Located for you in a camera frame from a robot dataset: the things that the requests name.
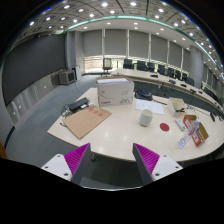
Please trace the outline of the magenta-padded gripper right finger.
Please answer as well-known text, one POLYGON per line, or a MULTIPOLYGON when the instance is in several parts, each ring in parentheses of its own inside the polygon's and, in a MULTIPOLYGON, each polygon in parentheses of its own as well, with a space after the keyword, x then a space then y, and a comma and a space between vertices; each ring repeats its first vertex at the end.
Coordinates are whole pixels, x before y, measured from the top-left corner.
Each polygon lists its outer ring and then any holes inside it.
POLYGON ((182 167, 168 155, 159 155, 137 143, 133 144, 132 153, 135 157, 144 185, 182 169, 182 167))

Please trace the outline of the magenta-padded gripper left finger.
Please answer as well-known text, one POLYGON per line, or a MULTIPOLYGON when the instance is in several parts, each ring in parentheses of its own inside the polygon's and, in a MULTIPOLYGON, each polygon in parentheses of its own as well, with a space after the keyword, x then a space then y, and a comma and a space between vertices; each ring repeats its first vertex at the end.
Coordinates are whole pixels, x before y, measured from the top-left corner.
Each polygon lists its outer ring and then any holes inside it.
POLYGON ((87 143, 66 155, 56 154, 42 169, 79 185, 90 156, 91 145, 87 143))

